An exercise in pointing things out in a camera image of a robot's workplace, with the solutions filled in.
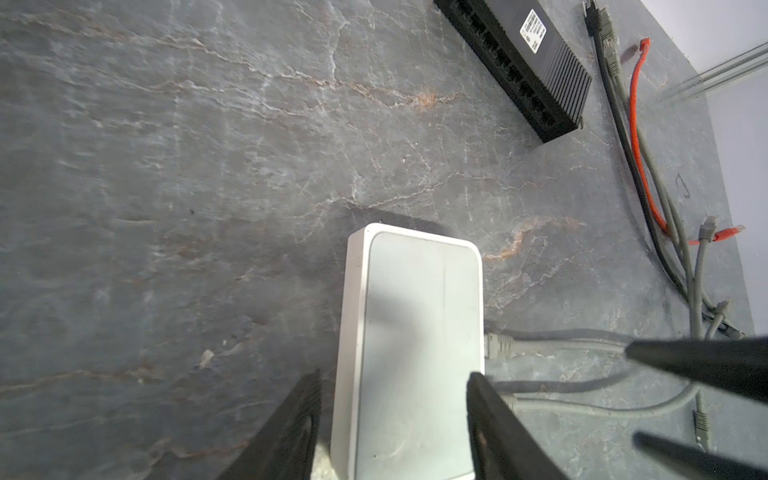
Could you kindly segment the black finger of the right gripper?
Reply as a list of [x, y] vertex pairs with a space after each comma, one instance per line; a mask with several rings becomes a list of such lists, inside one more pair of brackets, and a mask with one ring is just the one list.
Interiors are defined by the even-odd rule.
[[767, 339], [640, 340], [626, 356], [666, 373], [740, 397], [767, 402]]
[[767, 479], [765, 469], [649, 433], [636, 432], [632, 439], [645, 455], [688, 479]]

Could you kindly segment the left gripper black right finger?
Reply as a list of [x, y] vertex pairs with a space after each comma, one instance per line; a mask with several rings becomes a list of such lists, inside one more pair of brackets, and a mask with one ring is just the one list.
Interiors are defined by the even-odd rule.
[[477, 479], [564, 479], [487, 378], [470, 374], [467, 423]]

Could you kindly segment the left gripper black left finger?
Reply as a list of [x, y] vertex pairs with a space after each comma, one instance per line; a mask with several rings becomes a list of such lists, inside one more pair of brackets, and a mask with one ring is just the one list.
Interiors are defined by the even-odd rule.
[[300, 378], [221, 479], [311, 477], [322, 406], [319, 371]]

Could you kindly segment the white network switch box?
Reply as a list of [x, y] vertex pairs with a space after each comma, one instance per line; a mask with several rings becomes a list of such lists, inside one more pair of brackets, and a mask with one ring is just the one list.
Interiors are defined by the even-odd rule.
[[331, 464], [341, 479], [471, 479], [466, 384], [485, 366], [482, 260], [372, 223], [347, 243]]

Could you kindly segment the black network switch box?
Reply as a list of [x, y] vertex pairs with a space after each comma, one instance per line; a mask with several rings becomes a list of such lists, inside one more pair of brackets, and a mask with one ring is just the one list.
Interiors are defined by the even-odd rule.
[[541, 141], [582, 125], [592, 78], [539, 2], [445, 0], [435, 5]]

